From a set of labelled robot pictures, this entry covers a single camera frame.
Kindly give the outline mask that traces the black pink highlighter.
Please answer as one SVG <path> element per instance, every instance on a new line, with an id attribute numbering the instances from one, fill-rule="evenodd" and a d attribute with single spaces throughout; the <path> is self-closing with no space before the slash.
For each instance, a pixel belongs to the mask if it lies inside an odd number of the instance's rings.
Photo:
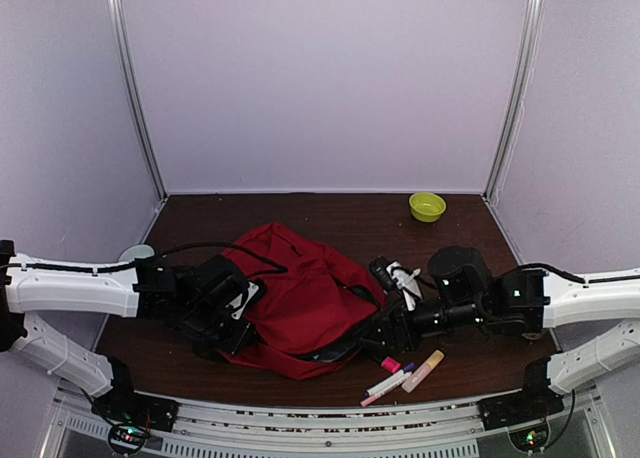
<path id="1" fill-rule="evenodd" d="M 380 366 L 391 374 L 395 374 L 402 369 L 402 365 L 392 357 L 384 358 L 380 362 Z"/>

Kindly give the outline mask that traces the red student backpack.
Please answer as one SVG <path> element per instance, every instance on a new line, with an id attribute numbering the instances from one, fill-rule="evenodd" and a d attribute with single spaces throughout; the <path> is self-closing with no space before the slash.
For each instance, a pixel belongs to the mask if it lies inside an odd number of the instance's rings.
<path id="1" fill-rule="evenodd" d="M 332 363 L 312 358 L 386 307 L 385 292 L 366 268 L 279 223 L 253 229 L 236 244 L 257 256 L 235 249 L 223 255 L 247 278 L 262 281 L 266 294 L 243 313 L 257 341 L 235 354 L 219 354 L 232 364 L 294 380 L 337 371 L 350 361 L 352 351 Z"/>

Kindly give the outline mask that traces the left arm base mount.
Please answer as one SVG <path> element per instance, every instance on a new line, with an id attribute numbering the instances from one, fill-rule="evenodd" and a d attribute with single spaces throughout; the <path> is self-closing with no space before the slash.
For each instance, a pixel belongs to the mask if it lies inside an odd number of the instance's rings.
<path id="1" fill-rule="evenodd" d="M 138 393 L 126 364 L 108 358 L 111 389 L 92 399 L 92 411 L 103 418 L 141 428 L 171 432 L 179 411 L 177 401 Z"/>

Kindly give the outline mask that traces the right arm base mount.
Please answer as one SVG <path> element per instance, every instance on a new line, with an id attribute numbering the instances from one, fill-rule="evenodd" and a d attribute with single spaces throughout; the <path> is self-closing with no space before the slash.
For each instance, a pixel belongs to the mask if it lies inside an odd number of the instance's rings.
<path id="1" fill-rule="evenodd" d="M 484 398 L 477 404 L 485 431 L 541 420 L 564 410 L 564 400 L 550 388 L 551 380 L 540 366 L 529 366 L 519 391 Z"/>

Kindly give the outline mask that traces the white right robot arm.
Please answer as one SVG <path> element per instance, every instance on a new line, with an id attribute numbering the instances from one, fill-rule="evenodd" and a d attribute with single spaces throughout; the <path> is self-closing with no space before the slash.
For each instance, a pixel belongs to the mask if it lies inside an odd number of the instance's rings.
<path id="1" fill-rule="evenodd" d="M 639 272 L 576 275 L 544 263 L 527 263 L 495 277 L 470 247 L 439 249 L 428 261 L 433 301 L 420 294 L 419 272 L 377 258 L 370 272 L 399 302 L 373 315 L 361 346 L 376 352 L 414 350 L 428 336 L 479 326 L 499 335 L 532 335 L 559 326 L 614 320 L 616 326 L 583 345 L 525 368 L 522 388 L 483 399 L 488 418 L 516 413 L 530 420 L 557 413 L 582 384 L 639 358 Z"/>

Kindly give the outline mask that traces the purple capped white marker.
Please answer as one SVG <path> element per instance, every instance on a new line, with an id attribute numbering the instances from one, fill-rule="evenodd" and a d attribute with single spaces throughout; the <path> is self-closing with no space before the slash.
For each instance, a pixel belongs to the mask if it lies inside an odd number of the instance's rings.
<path id="1" fill-rule="evenodd" d="M 405 367 L 403 367 L 403 368 L 399 369 L 398 371 L 396 371 L 395 373 L 393 373 L 388 378 L 386 378 L 386 379 L 382 380 L 381 382 L 379 382 L 378 384 L 368 388 L 365 391 L 365 396 L 366 397 L 370 397 L 370 396 L 374 395 L 375 393 L 381 391 L 382 389 L 385 389 L 388 385 L 398 381 L 400 378 L 404 377 L 407 373 L 411 372 L 414 368 L 415 368 L 415 363 L 414 362 L 409 363 Z"/>

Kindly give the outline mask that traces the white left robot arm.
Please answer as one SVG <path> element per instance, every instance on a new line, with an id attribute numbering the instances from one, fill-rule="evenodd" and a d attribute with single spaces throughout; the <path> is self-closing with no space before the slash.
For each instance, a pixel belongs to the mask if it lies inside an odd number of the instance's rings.
<path id="1" fill-rule="evenodd" d="M 246 310 L 265 293 L 230 259 L 172 266 L 166 253 L 136 245 L 117 263 L 56 262 L 1 243 L 1 348 L 19 352 L 80 388 L 123 422 L 148 409 L 126 364 L 97 355 L 47 325 L 42 311 L 103 313 L 160 321 L 198 346 L 235 354 L 251 339 Z"/>

